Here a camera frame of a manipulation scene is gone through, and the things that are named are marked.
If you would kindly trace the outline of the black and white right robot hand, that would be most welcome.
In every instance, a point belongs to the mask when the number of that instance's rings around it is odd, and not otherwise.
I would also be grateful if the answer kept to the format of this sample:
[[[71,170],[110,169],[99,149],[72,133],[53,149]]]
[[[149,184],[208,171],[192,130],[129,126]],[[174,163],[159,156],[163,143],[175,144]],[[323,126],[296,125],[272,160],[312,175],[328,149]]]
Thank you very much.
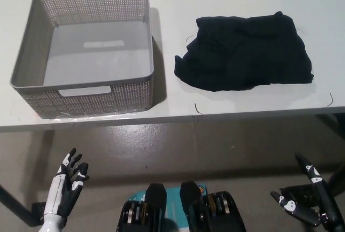
[[[316,166],[299,153],[295,154],[301,171],[310,183],[270,192],[284,211],[312,227],[322,225],[326,231],[344,231],[344,218],[335,198],[344,193],[344,166],[325,180]]]

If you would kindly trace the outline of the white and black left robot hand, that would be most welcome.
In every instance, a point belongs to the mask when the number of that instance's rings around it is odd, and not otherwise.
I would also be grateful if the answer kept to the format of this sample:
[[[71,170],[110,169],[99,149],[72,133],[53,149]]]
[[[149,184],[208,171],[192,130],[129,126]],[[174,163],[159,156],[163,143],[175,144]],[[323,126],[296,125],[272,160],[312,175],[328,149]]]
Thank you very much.
[[[75,155],[76,151],[73,148],[65,156],[52,179],[44,210],[45,215],[54,214],[66,219],[74,208],[84,183],[89,179],[88,163],[79,163],[82,155]]]

